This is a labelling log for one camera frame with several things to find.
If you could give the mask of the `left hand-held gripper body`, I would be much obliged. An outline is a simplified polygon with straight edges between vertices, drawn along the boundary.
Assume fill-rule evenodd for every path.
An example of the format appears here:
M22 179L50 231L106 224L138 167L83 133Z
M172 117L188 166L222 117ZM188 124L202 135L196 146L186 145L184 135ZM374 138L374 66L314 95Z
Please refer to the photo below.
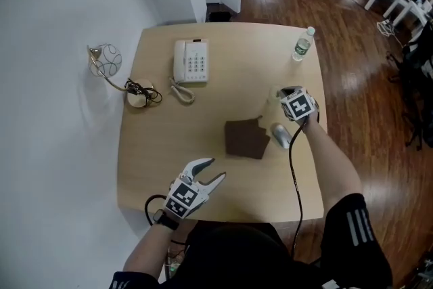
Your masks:
M180 219L185 219L209 199L209 184L194 181L186 174L179 175L170 186L164 208Z

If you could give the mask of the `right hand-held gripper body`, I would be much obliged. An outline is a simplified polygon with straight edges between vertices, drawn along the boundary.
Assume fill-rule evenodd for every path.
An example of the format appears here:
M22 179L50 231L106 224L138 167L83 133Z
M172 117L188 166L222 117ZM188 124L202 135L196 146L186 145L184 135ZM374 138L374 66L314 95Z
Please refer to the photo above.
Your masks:
M310 115L319 118L319 105L304 87L280 89L279 100L285 116L291 121L302 121Z

